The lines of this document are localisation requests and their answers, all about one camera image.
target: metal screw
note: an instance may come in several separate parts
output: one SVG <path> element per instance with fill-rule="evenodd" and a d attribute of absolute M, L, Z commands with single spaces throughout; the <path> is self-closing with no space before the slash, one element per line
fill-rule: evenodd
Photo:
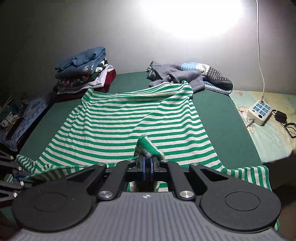
<path fill-rule="evenodd" d="M 191 197 L 193 197 L 194 193 L 191 191 L 185 190 L 185 191 L 181 191 L 179 193 L 179 195 L 180 195 L 180 197 L 183 197 L 183 198 L 191 198 Z"/>
<path fill-rule="evenodd" d="M 100 191 L 99 196 L 102 198 L 111 198 L 113 196 L 113 193 L 110 191 Z"/>

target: black cable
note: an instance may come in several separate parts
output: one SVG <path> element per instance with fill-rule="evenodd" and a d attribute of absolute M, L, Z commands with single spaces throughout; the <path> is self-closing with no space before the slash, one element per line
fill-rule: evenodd
<path fill-rule="evenodd" d="M 275 109 L 273 109 L 272 111 L 271 111 L 271 113 L 272 113 L 272 115 L 273 116 L 275 116 L 275 113 L 274 112 L 276 112 L 277 110 L 275 110 Z M 292 127 L 292 126 L 286 126 L 286 125 L 283 125 L 281 122 L 279 122 L 278 121 L 278 123 L 280 123 L 281 124 L 281 126 L 283 127 L 283 128 L 291 128 L 291 129 L 293 129 L 295 132 L 296 132 L 296 130 L 294 129 L 294 127 Z"/>

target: electrical cord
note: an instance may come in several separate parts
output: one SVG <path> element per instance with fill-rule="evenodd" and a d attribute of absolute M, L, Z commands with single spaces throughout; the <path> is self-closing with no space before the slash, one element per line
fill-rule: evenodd
<path fill-rule="evenodd" d="M 256 0 L 257 2 L 257 40 L 258 40 L 258 61 L 259 61 L 259 68 L 260 68 L 260 72 L 261 72 L 261 76 L 262 76 L 262 80 L 263 80 L 263 93 L 261 96 L 261 100 L 260 103 L 263 102 L 263 97 L 264 97 L 264 92 L 265 92 L 265 81 L 264 81 L 264 77 L 263 77 L 263 73 L 262 73 L 262 69 L 261 69 L 261 63 L 260 63 L 260 42 L 259 42 L 259 3 L 258 0 Z"/>
<path fill-rule="evenodd" d="M 275 116 L 276 110 L 273 109 L 273 110 L 271 111 L 271 113 L 272 113 L 273 116 Z M 287 124 L 284 125 L 283 123 L 281 123 L 281 122 L 279 122 L 279 121 L 278 121 L 278 123 L 280 123 L 281 126 L 282 126 L 282 127 L 288 132 L 288 134 L 290 135 L 290 137 L 293 138 L 291 134 L 296 134 L 296 129 L 295 129 L 294 127 L 292 127 L 292 126 L 287 126 Z M 290 129 L 294 130 L 295 133 L 289 131 L 289 130 L 286 129 L 286 128 L 290 128 Z"/>
<path fill-rule="evenodd" d="M 246 125 L 246 128 L 248 128 L 250 125 L 252 125 L 253 122 L 254 122 L 254 119 L 251 119 L 251 122 Z"/>

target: blue patterned cloth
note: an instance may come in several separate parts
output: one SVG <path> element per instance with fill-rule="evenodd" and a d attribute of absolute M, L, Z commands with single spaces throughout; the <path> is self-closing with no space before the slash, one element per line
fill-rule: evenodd
<path fill-rule="evenodd" d="M 55 78 L 61 79 L 81 74 L 93 74 L 105 56 L 105 48 L 96 47 L 88 49 L 76 56 L 67 58 L 59 62 L 55 67 L 57 70 Z"/>
<path fill-rule="evenodd" d="M 5 129 L 0 131 L 0 143 L 12 151 L 18 151 L 17 142 L 31 124 L 37 119 L 37 117 L 45 110 L 49 103 L 50 94 L 31 100 L 23 114 L 24 119 L 13 134 L 12 138 L 10 140 L 6 140 L 7 131 L 5 131 Z"/>
<path fill-rule="evenodd" d="M 214 91 L 214 92 L 217 92 L 217 93 L 220 93 L 220 94 L 224 94 L 224 95 L 229 95 L 232 92 L 232 89 L 224 90 L 224 89 L 221 89 L 220 87 L 212 84 L 211 82 L 208 82 L 208 81 L 205 81 L 205 80 L 204 80 L 204 83 L 205 83 L 205 89 L 206 90 L 211 90 L 211 91 Z"/>
<path fill-rule="evenodd" d="M 190 62 L 190 63 L 183 63 L 181 66 L 181 70 L 195 70 L 198 63 Z"/>

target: bright light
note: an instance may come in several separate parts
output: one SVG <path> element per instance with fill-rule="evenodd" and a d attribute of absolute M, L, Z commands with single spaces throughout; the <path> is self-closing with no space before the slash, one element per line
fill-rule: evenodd
<path fill-rule="evenodd" d="M 137 0 L 150 27 L 180 38 L 217 36 L 242 14 L 240 0 Z"/>

